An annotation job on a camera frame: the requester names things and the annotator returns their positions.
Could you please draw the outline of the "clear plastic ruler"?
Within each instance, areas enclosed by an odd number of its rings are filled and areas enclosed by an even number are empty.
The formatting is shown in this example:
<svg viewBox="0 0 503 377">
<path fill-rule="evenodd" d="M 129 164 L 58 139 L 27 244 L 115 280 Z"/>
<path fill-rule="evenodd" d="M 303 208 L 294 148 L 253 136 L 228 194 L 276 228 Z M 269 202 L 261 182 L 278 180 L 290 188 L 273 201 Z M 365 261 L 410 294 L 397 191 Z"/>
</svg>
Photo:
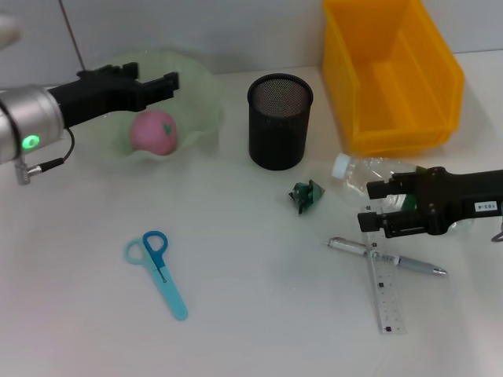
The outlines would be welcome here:
<svg viewBox="0 0 503 377">
<path fill-rule="evenodd" d="M 396 275 L 397 258 L 385 250 L 387 239 L 382 229 L 362 232 L 367 244 L 366 261 L 373 293 L 373 302 L 380 333 L 383 335 L 405 334 Z"/>
</svg>

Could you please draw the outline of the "pink peach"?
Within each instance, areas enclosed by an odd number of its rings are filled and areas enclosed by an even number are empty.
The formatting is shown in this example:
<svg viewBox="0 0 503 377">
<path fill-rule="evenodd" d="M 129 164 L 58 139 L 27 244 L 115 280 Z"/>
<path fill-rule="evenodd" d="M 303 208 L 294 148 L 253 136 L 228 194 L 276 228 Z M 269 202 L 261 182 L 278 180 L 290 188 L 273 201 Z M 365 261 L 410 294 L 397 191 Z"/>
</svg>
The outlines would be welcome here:
<svg viewBox="0 0 503 377">
<path fill-rule="evenodd" d="M 148 110 L 135 117 L 129 138 L 134 150 L 167 156 L 178 147 L 178 128 L 168 113 Z"/>
</svg>

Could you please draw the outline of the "clear green-label water bottle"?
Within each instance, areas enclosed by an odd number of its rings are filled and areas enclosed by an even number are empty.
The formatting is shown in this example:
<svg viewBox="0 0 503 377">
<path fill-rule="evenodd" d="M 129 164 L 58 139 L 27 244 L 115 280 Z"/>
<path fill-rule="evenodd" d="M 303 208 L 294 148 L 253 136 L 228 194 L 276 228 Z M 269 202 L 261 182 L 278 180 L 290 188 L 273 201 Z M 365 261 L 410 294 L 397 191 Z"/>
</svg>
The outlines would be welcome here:
<svg viewBox="0 0 503 377">
<path fill-rule="evenodd" d="M 393 174 L 416 173 L 427 168 L 407 163 L 397 159 L 383 157 L 356 158 L 340 153 L 332 167 L 332 176 L 343 182 L 349 196 L 359 201 L 368 199 L 367 183 L 372 181 L 387 181 Z M 415 210 L 416 200 L 411 195 L 390 195 L 381 199 L 381 205 L 386 212 L 399 210 Z M 453 223 L 453 232 L 465 232 L 475 223 L 475 219 L 465 219 Z"/>
</svg>

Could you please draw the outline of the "black mesh pen cup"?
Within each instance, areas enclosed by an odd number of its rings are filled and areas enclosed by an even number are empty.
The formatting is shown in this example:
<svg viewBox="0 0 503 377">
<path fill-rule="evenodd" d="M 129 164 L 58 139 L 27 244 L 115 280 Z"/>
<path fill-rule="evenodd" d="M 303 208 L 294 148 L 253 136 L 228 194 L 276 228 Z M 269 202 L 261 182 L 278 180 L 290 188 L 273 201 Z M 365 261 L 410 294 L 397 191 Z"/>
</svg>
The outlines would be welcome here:
<svg viewBox="0 0 503 377">
<path fill-rule="evenodd" d="M 303 158 L 314 95 L 301 78 L 274 73 L 248 89 L 248 153 L 267 170 L 288 170 Z"/>
</svg>

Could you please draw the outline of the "silver clear pen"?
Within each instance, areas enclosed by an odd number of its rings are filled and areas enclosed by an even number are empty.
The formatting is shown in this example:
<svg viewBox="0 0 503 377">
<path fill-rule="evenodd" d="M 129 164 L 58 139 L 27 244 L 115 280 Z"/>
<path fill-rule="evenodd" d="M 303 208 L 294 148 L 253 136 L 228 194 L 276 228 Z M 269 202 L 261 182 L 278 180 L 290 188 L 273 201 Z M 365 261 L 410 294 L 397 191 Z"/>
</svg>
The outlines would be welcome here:
<svg viewBox="0 0 503 377">
<path fill-rule="evenodd" d="M 447 276 L 448 272 L 431 263 L 422 262 L 405 256 L 383 253 L 376 248 L 371 248 L 363 243 L 358 243 L 352 240 L 347 240 L 342 237 L 333 237 L 325 242 L 325 244 L 335 250 L 345 251 L 356 254 L 362 257 L 382 257 L 385 261 L 392 262 L 401 269 L 407 269 L 417 273 L 423 273 L 432 276 Z"/>
</svg>

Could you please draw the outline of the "green glass fruit plate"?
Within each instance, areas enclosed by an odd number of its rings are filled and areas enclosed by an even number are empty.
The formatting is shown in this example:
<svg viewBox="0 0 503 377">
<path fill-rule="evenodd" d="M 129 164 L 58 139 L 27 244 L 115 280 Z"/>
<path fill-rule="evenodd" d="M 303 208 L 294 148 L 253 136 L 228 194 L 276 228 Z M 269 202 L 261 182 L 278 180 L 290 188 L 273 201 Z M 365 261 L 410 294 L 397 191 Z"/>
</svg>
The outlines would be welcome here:
<svg viewBox="0 0 503 377">
<path fill-rule="evenodd" d="M 95 67 L 107 64 L 139 63 L 142 82 L 176 72 L 180 88 L 174 97 L 152 104 L 148 110 L 166 112 L 174 118 L 178 143 L 174 152 L 157 156 L 135 150 L 129 140 L 129 130 L 136 116 L 133 112 L 113 112 L 92 119 L 73 130 L 76 135 L 75 158 L 105 169 L 126 170 L 128 167 L 175 160 L 200 139 L 218 131 L 224 120 L 223 87 L 198 60 L 170 49 L 130 50 L 102 60 Z"/>
</svg>

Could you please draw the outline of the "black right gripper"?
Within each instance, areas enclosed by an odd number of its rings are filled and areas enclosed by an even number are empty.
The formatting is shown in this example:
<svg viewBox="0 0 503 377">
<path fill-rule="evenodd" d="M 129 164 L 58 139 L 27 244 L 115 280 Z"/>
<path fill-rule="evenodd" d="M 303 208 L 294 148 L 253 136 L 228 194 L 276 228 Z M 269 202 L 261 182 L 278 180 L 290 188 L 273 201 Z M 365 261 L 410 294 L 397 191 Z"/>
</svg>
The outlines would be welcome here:
<svg viewBox="0 0 503 377">
<path fill-rule="evenodd" d="M 413 194 L 417 212 L 358 214 L 362 232 L 384 231 L 386 238 L 427 233 L 442 235 L 462 220 L 497 217 L 503 205 L 503 170 L 452 174 L 443 167 L 393 174 L 388 181 L 366 185 L 370 199 Z"/>
</svg>

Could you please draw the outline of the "blue teal scissors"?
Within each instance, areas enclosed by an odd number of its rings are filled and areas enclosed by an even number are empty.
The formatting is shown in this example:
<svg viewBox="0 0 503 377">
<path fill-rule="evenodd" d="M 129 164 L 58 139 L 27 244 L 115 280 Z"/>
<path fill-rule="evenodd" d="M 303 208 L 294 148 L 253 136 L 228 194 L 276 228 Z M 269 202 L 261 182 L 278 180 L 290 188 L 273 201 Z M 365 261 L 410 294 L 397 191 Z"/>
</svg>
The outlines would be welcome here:
<svg viewBox="0 0 503 377">
<path fill-rule="evenodd" d="M 131 264 L 142 265 L 176 320 L 186 320 L 189 312 L 163 260 L 169 240 L 158 230 L 146 232 L 141 239 L 132 239 L 124 249 L 124 258 Z"/>
</svg>

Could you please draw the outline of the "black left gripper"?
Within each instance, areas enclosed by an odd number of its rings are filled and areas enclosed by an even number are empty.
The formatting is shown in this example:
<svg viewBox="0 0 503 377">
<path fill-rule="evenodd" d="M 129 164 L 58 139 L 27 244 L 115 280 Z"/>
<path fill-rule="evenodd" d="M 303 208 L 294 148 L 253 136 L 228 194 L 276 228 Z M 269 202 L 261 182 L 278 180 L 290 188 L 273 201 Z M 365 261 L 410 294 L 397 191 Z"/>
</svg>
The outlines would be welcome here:
<svg viewBox="0 0 503 377">
<path fill-rule="evenodd" d="M 66 128 L 110 112 L 139 112 L 145 106 L 171 99 L 179 89 L 177 72 L 141 84 L 137 62 L 107 64 L 93 71 L 80 71 L 77 76 L 78 80 L 49 90 Z"/>
</svg>

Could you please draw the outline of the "green plastic wrapper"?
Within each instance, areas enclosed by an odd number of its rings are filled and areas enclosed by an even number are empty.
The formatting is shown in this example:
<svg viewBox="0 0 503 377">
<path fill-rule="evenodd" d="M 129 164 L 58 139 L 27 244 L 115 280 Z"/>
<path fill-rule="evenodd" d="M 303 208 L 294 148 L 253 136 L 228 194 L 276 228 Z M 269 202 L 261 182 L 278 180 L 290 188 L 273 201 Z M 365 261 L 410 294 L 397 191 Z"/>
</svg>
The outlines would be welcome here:
<svg viewBox="0 0 503 377">
<path fill-rule="evenodd" d="M 288 194 L 296 205 L 298 214 L 306 213 L 321 197 L 325 190 L 313 180 L 298 182 Z"/>
</svg>

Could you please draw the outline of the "yellow plastic bin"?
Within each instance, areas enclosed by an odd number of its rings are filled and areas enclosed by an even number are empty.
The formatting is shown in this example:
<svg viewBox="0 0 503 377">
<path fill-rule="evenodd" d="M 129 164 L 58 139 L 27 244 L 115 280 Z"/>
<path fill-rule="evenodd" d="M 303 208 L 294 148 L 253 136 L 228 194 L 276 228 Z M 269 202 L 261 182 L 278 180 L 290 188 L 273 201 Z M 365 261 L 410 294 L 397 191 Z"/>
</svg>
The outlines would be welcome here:
<svg viewBox="0 0 503 377">
<path fill-rule="evenodd" d="M 464 73 L 421 0 L 323 0 L 322 74 L 346 147 L 403 156 L 444 144 Z"/>
</svg>

